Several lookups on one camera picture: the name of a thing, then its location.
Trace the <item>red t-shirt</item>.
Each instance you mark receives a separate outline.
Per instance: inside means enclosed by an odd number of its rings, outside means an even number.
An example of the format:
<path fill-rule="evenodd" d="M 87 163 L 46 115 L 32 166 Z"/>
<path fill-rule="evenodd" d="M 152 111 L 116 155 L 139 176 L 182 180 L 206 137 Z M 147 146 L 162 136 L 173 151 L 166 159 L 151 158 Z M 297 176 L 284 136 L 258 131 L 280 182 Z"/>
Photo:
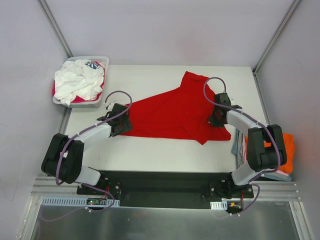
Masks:
<path fill-rule="evenodd" d="M 207 141 L 229 141 L 231 134 L 209 123 L 213 105 L 207 100 L 215 93 L 205 83 L 208 77 L 185 72 L 178 88 L 132 104 L 132 130 L 125 136 Z"/>

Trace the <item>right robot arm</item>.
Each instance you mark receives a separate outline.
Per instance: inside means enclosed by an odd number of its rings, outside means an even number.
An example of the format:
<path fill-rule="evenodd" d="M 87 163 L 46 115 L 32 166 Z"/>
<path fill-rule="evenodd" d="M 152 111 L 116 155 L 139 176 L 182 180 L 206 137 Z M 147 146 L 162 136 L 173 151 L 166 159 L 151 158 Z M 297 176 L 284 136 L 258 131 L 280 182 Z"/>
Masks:
<path fill-rule="evenodd" d="M 247 137 L 246 161 L 231 173 L 232 181 L 225 184 L 225 193 L 232 198 L 247 185 L 265 173 L 276 172 L 287 163 L 282 128 L 266 125 L 254 119 L 238 105 L 232 105 L 226 92 L 214 96 L 213 113 L 209 123 L 217 128 L 234 126 Z"/>

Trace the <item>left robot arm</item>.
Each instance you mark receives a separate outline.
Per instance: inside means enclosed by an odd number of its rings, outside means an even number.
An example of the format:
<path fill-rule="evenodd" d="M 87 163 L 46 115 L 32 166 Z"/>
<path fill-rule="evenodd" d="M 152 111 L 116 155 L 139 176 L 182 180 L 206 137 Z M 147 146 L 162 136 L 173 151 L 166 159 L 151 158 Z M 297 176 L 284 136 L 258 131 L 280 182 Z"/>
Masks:
<path fill-rule="evenodd" d="M 84 152 L 107 138 L 133 129 L 126 105 L 113 102 L 106 109 L 106 115 L 99 117 L 93 127 L 84 133 L 77 133 L 75 137 L 55 134 L 41 164 L 41 171 L 67 184 L 87 184 L 96 195 L 103 193 L 106 182 L 102 173 L 83 165 Z"/>

